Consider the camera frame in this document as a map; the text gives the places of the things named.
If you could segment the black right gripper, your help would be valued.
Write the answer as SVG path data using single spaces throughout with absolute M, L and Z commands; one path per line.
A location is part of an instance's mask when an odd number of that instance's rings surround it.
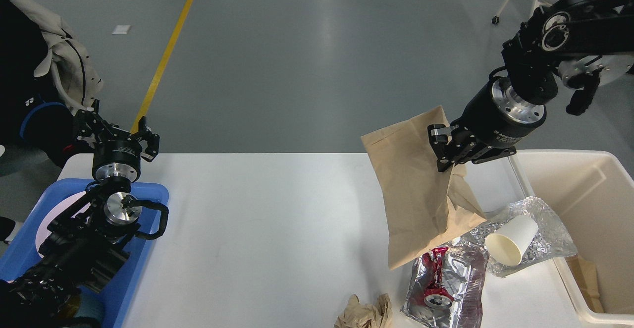
M 450 126 L 433 123 L 426 128 L 438 172 L 465 162 L 482 164 L 514 156 L 517 150 L 513 146 L 541 127 L 546 114 L 544 105 L 523 100 L 510 79 L 494 77 Z M 468 131 L 487 146 L 469 157 Z

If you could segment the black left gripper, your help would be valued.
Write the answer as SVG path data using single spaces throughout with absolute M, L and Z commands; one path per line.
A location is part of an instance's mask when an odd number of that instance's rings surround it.
M 141 158 L 151 163 L 160 151 L 160 135 L 152 132 L 147 117 L 141 116 L 131 141 L 121 140 L 121 129 L 108 123 L 99 114 L 100 100 L 87 109 L 80 109 L 73 118 L 73 140 L 95 144 L 92 177 L 125 177 L 131 183 L 141 175 Z

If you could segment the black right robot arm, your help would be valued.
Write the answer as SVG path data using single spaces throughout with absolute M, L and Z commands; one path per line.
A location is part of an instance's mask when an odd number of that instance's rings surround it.
M 504 64 L 462 115 L 427 127 L 438 172 L 457 164 L 513 156 L 516 144 L 545 123 L 558 94 L 574 91 L 566 112 L 582 115 L 599 86 L 633 65 L 633 0 L 559 0 L 538 6 L 501 50 Z

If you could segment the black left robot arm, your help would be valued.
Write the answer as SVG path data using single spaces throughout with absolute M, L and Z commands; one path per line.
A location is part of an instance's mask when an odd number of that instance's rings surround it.
M 93 181 L 84 194 L 46 227 L 41 259 L 11 281 L 1 281 L 3 328 L 101 327 L 96 318 L 74 316 L 70 301 L 81 287 L 100 293 L 130 258 L 133 239 L 156 240 L 168 223 L 168 206 L 135 197 L 141 161 L 160 150 L 160 136 L 141 116 L 137 131 L 124 131 L 98 113 L 99 102 L 75 114 L 73 133 L 93 148 Z

